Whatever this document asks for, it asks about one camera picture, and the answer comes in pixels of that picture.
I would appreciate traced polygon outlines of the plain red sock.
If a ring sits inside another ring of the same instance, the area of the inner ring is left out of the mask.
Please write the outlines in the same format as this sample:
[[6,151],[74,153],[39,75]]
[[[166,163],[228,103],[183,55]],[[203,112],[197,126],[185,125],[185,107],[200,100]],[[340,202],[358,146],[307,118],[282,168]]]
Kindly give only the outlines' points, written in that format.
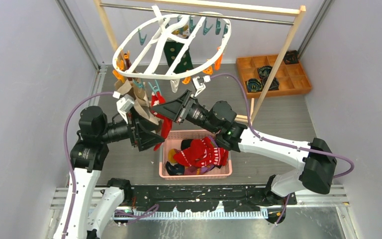
[[[157,106],[157,105],[160,105],[160,104],[164,104],[166,103],[166,100],[164,99],[164,97],[161,95],[161,93],[157,92],[157,93],[152,93],[151,94],[151,107],[153,106]],[[160,132],[160,136],[163,138],[163,139],[166,139],[172,129],[172,125],[173,125],[173,121],[159,113],[156,113],[155,111],[151,110],[151,113],[157,117],[158,119],[160,119],[162,121],[162,128],[161,128],[161,132]]]

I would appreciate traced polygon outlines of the navy santa sock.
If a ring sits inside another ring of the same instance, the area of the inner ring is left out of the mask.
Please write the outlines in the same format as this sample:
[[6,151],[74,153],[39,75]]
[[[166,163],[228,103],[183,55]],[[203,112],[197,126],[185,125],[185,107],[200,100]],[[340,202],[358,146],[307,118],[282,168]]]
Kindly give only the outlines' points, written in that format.
[[165,169],[170,176],[182,176],[185,172],[185,167],[180,164],[172,164],[166,162]]

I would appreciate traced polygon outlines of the red patterned white dot sock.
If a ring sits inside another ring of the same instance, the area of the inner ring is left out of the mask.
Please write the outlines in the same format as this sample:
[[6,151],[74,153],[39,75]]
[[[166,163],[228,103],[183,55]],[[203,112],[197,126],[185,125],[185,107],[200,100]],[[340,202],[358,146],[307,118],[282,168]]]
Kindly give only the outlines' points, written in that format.
[[195,162],[195,155],[189,148],[175,152],[173,159],[183,166],[193,166]]

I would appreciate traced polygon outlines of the yellow maroon striped sock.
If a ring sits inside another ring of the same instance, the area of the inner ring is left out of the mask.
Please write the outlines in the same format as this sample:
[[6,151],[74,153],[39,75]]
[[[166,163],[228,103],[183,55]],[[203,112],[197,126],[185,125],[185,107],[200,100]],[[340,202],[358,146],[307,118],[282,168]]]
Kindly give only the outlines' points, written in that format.
[[[179,150],[177,149],[171,149],[169,152],[168,152],[168,159],[167,159],[167,162],[170,162],[172,164],[178,164],[174,159],[173,159],[173,156],[175,154],[175,152],[177,152]],[[209,166],[204,166],[204,167],[195,167],[195,166],[185,166],[185,172],[183,174],[184,175],[203,175],[209,171],[211,171],[215,166],[214,165],[209,165]]]

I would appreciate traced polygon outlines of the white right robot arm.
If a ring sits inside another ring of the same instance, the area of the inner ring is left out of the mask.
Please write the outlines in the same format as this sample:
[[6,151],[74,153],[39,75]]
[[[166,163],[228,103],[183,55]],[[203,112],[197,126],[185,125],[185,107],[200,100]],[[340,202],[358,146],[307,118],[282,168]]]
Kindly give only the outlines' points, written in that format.
[[292,141],[261,133],[238,123],[228,102],[218,101],[208,110],[189,90],[175,100],[153,106],[152,110],[174,122],[187,120],[214,133],[216,144],[226,150],[259,154],[293,166],[294,170],[269,179],[264,198],[270,204],[304,189],[323,195],[330,192],[337,160],[322,139]]

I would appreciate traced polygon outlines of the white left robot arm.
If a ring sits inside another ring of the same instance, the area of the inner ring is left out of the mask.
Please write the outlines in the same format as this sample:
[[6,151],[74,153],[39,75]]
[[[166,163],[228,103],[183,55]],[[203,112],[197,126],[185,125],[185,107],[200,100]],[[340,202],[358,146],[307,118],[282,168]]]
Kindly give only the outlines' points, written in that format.
[[126,179],[112,178],[104,194],[92,210],[92,197],[109,153],[108,144],[129,140],[133,147],[144,151],[164,142],[157,132],[159,120],[142,117],[135,109],[126,120],[108,122],[98,106],[83,109],[80,113],[78,140],[69,153],[72,175],[55,239],[99,239],[112,220],[118,206],[132,202],[131,183]]

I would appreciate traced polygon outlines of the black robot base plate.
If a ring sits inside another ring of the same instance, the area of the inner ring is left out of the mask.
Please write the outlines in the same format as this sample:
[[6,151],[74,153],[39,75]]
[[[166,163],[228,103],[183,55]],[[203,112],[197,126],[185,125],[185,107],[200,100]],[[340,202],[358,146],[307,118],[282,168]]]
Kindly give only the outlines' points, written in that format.
[[120,206],[146,211],[154,204],[159,212],[214,211],[223,207],[226,212],[255,212],[262,204],[265,185],[133,185],[127,190]]

